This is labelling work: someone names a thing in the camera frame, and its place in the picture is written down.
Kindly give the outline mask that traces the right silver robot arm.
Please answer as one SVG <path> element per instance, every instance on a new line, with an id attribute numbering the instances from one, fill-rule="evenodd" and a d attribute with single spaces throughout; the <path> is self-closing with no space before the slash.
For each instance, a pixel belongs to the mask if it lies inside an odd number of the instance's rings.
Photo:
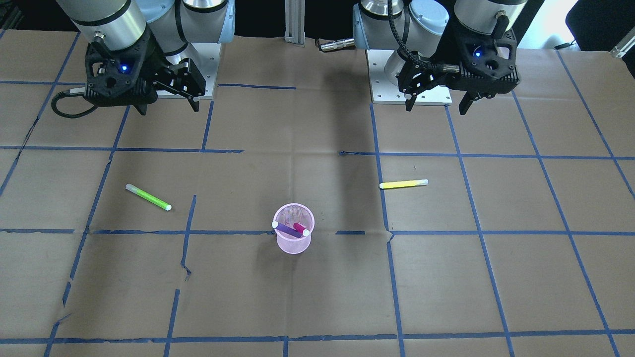
<path id="1" fill-rule="evenodd" d="M 218 50 L 233 40 L 233 0 L 60 0 L 88 40 L 82 88 L 57 93 L 51 108 L 78 119 L 97 108 L 140 115 L 165 91 L 193 111 L 213 95 Z"/>

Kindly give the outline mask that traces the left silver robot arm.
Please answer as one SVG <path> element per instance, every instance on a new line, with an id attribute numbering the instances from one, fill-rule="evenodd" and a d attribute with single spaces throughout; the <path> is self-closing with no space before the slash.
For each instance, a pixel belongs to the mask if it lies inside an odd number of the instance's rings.
<path id="1" fill-rule="evenodd" d="M 388 50 L 386 74 L 406 111 L 424 92 L 463 91 L 459 112 L 508 94 L 521 82 L 513 25 L 524 0 L 359 0 L 352 11 L 357 48 Z"/>

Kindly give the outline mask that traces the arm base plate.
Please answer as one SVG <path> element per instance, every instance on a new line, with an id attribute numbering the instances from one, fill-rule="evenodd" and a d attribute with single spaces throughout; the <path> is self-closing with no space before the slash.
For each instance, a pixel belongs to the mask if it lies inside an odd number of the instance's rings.
<path id="1" fill-rule="evenodd" d="M 373 103 L 404 105 L 406 97 L 399 91 L 397 75 L 405 61 L 396 51 L 367 50 L 367 62 Z M 443 86 L 424 91 L 415 102 L 418 106 L 449 106 L 452 103 L 449 89 Z"/>
<path id="2" fill-rule="evenodd" d="M 166 55 L 167 66 L 178 64 L 179 61 L 185 58 L 191 58 L 198 67 L 200 73 L 204 76 L 206 81 L 206 90 L 201 99 L 213 99 L 213 95 L 216 87 L 216 79 L 218 75 L 220 54 L 222 45 L 216 43 L 188 43 L 182 45 L 177 51 L 164 52 Z M 152 88 L 154 88 L 152 79 L 150 80 Z M 181 97 L 179 95 L 173 95 L 165 90 L 157 90 L 157 95 L 160 99 L 176 99 Z"/>

